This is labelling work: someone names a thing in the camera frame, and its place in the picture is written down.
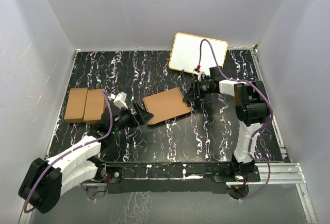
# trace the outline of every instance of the gray wall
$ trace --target gray wall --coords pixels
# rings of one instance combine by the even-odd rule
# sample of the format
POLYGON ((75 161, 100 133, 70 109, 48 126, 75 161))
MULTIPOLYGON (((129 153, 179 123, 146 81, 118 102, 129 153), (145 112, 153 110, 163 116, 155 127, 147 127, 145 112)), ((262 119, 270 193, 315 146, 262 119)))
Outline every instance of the gray wall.
POLYGON ((282 0, 49 0, 75 49, 171 49, 177 32, 259 43, 282 0))
POLYGON ((284 0, 259 47, 289 156, 300 162, 320 223, 330 223, 329 0, 284 0))
POLYGON ((0 0, 0 222, 16 223, 19 187, 43 157, 74 49, 47 0, 0 0))

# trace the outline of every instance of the cardboard piece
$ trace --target cardboard piece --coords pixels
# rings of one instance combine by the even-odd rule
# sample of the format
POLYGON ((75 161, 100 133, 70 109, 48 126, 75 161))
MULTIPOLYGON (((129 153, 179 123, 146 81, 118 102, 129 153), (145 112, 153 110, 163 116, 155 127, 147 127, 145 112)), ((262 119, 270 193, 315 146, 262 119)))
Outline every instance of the cardboard piece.
POLYGON ((107 103, 100 89, 88 90, 84 114, 85 123, 92 125, 101 120, 106 107, 107 103))
POLYGON ((64 121, 67 123, 81 123, 84 121, 87 89, 70 89, 64 121))
POLYGON ((154 115, 148 122, 149 125, 189 113, 192 109, 183 101, 179 88, 144 97, 143 103, 146 110, 154 115))

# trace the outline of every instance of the cardboard box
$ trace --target cardboard box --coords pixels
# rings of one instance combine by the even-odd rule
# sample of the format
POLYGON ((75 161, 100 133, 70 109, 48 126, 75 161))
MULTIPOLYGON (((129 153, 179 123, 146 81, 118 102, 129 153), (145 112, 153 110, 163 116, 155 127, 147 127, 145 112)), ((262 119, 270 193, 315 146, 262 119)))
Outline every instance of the cardboard box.
POLYGON ((146 110, 154 115, 148 122, 149 125, 191 112, 191 107, 188 107, 183 101, 179 88, 145 97, 143 98, 143 103, 146 110))
POLYGON ((84 121, 87 89, 70 89, 64 121, 67 123, 81 123, 84 121))
POLYGON ((106 107, 107 103, 100 89, 88 90, 84 114, 85 123, 92 125, 101 120, 106 107))

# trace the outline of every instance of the floor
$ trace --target floor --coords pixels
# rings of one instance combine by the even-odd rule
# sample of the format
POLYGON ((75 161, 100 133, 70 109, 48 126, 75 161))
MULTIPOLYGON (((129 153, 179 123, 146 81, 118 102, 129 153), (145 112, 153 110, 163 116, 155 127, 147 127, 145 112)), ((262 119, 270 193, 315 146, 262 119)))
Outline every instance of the floor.
MULTIPOLYGON (((63 121, 70 88, 104 88, 108 93, 127 93, 127 103, 143 106, 142 98, 180 87, 184 94, 193 78, 169 69, 170 51, 93 51, 76 55, 70 82, 58 118, 48 156, 54 156, 86 134, 86 124, 63 121)), ((224 72, 233 78, 257 80, 251 51, 228 50, 224 72)), ((238 139, 234 98, 210 94, 195 101, 193 111, 156 126, 118 132, 115 143, 103 151, 106 162, 226 162, 238 139)), ((283 161, 273 127, 259 136, 255 156, 283 161)))
MULTIPOLYGON (((260 185, 251 185, 251 191, 260 185)), ((34 211, 30 224, 218 223, 307 224, 295 184, 271 184, 243 201, 207 192, 107 194, 96 203, 80 187, 65 193, 48 213, 34 211)))

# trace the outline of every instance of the wire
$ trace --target wire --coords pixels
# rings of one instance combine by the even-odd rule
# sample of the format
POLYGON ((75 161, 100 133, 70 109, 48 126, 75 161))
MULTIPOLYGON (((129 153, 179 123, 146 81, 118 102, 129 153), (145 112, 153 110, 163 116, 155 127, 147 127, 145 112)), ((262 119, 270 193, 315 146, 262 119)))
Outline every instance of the wire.
POLYGON ((107 191, 97 191, 97 192, 95 192, 95 193, 93 194, 93 197, 95 197, 95 195, 96 195, 97 193, 101 193, 101 192, 103 192, 103 193, 107 193, 107 191))
POLYGON ((110 174, 108 174, 106 177, 107 178, 105 180, 105 186, 107 187, 107 189, 109 189, 109 184, 110 184, 110 181, 111 181, 110 174))
POLYGON ((94 195, 92 196, 88 190, 83 186, 83 184, 80 184, 81 188, 84 190, 84 192, 87 194, 87 196, 91 199, 91 200, 94 200, 96 201, 96 198, 94 197, 94 195))
POLYGON ((262 192, 268 185, 268 182, 269 182, 269 179, 270 179, 270 164, 269 164, 269 161, 266 159, 266 158, 260 158, 260 159, 254 159, 254 157, 251 155, 251 146, 252 146, 252 141, 253 141, 253 138, 256 134, 258 134, 261 130, 263 130, 264 128, 270 126, 272 124, 272 121, 274 119, 274 111, 273 111, 273 108, 272 108, 272 105, 270 104, 270 102, 268 101, 268 99, 264 96, 264 94, 256 87, 254 86, 250 81, 248 80, 240 80, 240 79, 232 79, 232 78, 229 78, 227 77, 223 72, 222 72, 222 67, 218 65, 218 62, 217 62, 217 59, 216 59, 216 55, 215 55, 215 52, 213 50, 213 47, 211 45, 211 43, 207 40, 207 39, 202 39, 201 40, 201 43, 200 43, 200 59, 199 59, 199 63, 198 65, 201 65, 201 60, 202 60, 202 44, 203 42, 206 41, 208 43, 208 45, 210 46, 211 48, 211 51, 212 51, 212 55, 213 55, 213 58, 216 62, 216 65, 218 67, 218 70, 220 72, 220 75, 225 78, 226 80, 230 80, 230 81, 238 81, 238 82, 245 82, 247 83, 248 85, 250 85, 262 98, 263 100, 265 101, 266 105, 268 106, 269 110, 270 110, 270 118, 268 120, 267 123, 265 123, 263 126, 261 126, 259 129, 257 129, 255 132, 253 132, 253 134, 251 135, 251 138, 250 138, 250 141, 249 141, 249 154, 250 154, 250 157, 255 160, 256 162, 260 162, 260 161, 265 161, 268 165, 268 176, 267 176, 267 180, 265 182, 265 184, 263 185, 262 188, 260 188, 258 191, 256 191, 255 193, 249 195, 249 196, 246 196, 246 197, 243 197, 241 198, 240 200, 244 200, 244 199, 248 199, 248 198, 251 198, 251 197, 254 197, 256 195, 258 195, 260 192, 262 192))
POLYGON ((112 97, 111 94, 108 94, 108 93, 106 93, 106 92, 104 92, 104 94, 105 94, 106 96, 108 96, 108 97, 112 97))
POLYGON ((103 180, 105 180, 105 179, 107 178, 107 176, 108 176, 108 175, 105 174, 103 179, 101 179, 101 180, 99 180, 99 181, 97 181, 97 180, 93 180, 93 179, 92 179, 92 181, 94 181, 94 182, 96 182, 96 183, 100 183, 100 182, 103 182, 103 180))
POLYGON ((109 130, 108 130, 108 132, 107 132, 105 135, 103 135, 103 136, 101 136, 101 137, 99 137, 99 138, 97 138, 97 139, 94 139, 94 140, 92 140, 92 141, 86 142, 86 143, 84 143, 83 145, 80 145, 80 146, 78 146, 78 147, 75 147, 75 148, 72 149, 72 150, 69 150, 68 152, 66 152, 66 153, 62 154, 61 156, 59 156, 58 158, 56 158, 51 164, 49 164, 49 165, 46 167, 46 169, 40 174, 40 176, 39 176, 38 179, 36 180, 35 184, 34 184, 33 187, 31 188, 31 190, 30 190, 30 192, 29 192, 29 194, 28 194, 28 196, 27 196, 27 198, 26 198, 26 200, 25 200, 25 202, 24 202, 24 205, 23 205, 23 211, 24 211, 24 213, 30 213, 31 211, 33 211, 33 210, 35 209, 35 208, 33 207, 33 208, 31 208, 31 209, 28 210, 28 209, 27 209, 27 205, 29 204, 29 202, 30 202, 30 200, 31 200, 31 197, 32 197, 33 193, 35 192, 35 190, 36 190, 38 184, 40 183, 40 181, 42 180, 42 178, 45 176, 45 174, 50 170, 50 168, 51 168, 55 163, 57 163, 58 161, 62 160, 65 156, 71 154, 72 152, 76 151, 77 149, 83 148, 84 146, 87 146, 87 145, 89 145, 89 144, 92 144, 92 143, 95 143, 95 142, 98 142, 98 141, 100 141, 100 140, 103 140, 103 139, 107 138, 107 137, 109 136, 109 134, 111 133, 112 122, 113 122, 113 120, 112 120, 112 111, 111 111, 110 103, 109 103, 109 101, 108 101, 108 98, 107 98, 105 92, 104 92, 103 90, 101 90, 101 93, 102 93, 103 97, 106 99, 106 103, 107 103, 107 106, 108 106, 108 109, 109 109, 109 114, 110 114, 110 126, 109 126, 109 130))
POLYGON ((244 180, 244 183, 240 186, 240 188, 243 188, 246 185, 247 182, 248 182, 248 178, 246 177, 245 180, 244 180))

